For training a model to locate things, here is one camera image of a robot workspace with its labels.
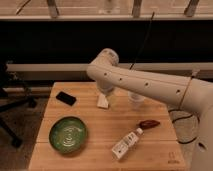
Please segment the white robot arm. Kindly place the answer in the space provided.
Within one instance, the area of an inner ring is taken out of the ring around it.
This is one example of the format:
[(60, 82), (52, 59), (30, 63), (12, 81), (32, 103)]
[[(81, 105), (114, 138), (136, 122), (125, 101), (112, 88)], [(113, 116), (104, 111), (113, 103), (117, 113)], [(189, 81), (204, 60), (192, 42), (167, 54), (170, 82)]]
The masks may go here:
[(213, 171), (213, 83), (124, 69), (118, 67), (118, 63), (117, 53), (105, 48), (88, 65), (86, 72), (104, 94), (119, 87), (196, 114), (200, 124), (190, 171)]

